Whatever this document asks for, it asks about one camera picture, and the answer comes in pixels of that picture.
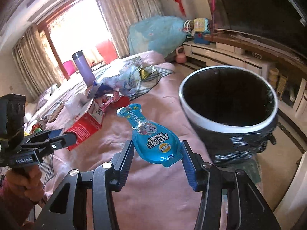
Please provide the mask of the person's left hand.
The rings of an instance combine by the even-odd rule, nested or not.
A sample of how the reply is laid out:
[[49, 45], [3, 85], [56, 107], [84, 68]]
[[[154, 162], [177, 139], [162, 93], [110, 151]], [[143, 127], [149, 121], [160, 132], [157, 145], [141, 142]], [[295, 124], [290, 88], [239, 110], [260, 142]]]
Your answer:
[[6, 180], [12, 192], [21, 198], [28, 198], [33, 202], [39, 202], [44, 198], [44, 188], [41, 181], [42, 173], [38, 165], [25, 167], [26, 174], [20, 174], [16, 170], [9, 169], [6, 172]]

